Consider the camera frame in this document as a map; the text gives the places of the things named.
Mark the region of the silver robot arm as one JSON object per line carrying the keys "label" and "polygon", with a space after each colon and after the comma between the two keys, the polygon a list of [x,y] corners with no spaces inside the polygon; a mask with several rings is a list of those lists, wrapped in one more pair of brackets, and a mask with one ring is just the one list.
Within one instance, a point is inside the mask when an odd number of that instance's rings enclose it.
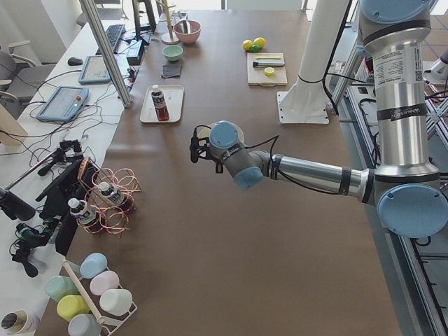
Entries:
{"label": "silver robot arm", "polygon": [[264,177],[290,181],[329,195],[350,195],[375,205],[382,224],[397,235],[427,237],[447,224],[447,197],[428,156],[427,106],[421,42],[431,30],[427,1],[362,1],[360,47],[372,56],[380,160],[358,171],[301,160],[243,144],[237,126],[212,124],[193,136],[190,159],[211,160],[247,190]]}

